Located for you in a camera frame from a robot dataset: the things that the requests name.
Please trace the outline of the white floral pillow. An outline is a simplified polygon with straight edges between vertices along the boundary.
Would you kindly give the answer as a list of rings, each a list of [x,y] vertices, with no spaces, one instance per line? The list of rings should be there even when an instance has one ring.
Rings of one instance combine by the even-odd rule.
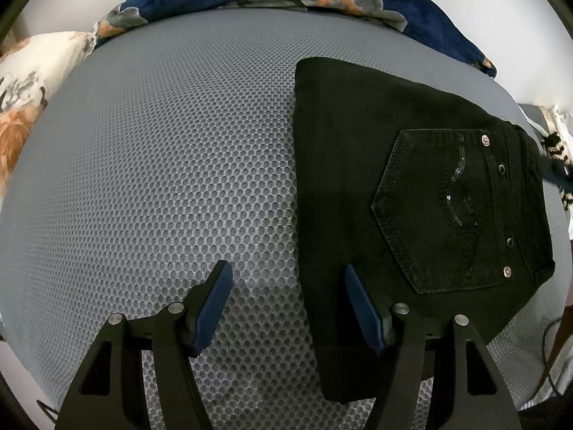
[[[54,32],[20,40],[1,56],[2,195],[40,115],[94,46],[90,32]]]

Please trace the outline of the black white striped cloth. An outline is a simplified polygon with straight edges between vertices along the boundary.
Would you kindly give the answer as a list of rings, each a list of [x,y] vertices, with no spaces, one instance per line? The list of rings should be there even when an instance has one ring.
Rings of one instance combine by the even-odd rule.
[[[543,179],[558,188],[565,211],[572,209],[572,159],[558,133],[542,133],[539,163]]]

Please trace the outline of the grey white fabric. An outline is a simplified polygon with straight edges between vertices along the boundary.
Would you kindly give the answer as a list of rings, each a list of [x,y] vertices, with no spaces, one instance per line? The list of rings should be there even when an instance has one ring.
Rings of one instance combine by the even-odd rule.
[[[528,118],[528,123],[541,138],[555,133],[569,148],[572,148],[572,112],[558,105],[551,108],[521,104],[521,110]]]

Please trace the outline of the grey mesh mattress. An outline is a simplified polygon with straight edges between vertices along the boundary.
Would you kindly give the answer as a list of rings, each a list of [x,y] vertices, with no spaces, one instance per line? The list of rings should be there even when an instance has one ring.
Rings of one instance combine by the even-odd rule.
[[[232,9],[117,37],[49,101],[1,212],[3,334],[58,428],[368,429],[376,395],[322,394],[299,279],[294,85],[312,57],[517,124],[540,169],[500,85],[389,29]],[[542,184],[555,272],[482,338],[519,429],[557,420],[524,405],[571,282],[564,208]]]

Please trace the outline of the black denim pants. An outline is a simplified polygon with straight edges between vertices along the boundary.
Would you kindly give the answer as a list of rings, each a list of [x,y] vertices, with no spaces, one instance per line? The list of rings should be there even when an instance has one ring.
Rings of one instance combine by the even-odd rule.
[[[299,279],[325,399],[374,397],[374,309],[492,340],[555,272],[539,149],[457,95],[325,57],[295,69]]]

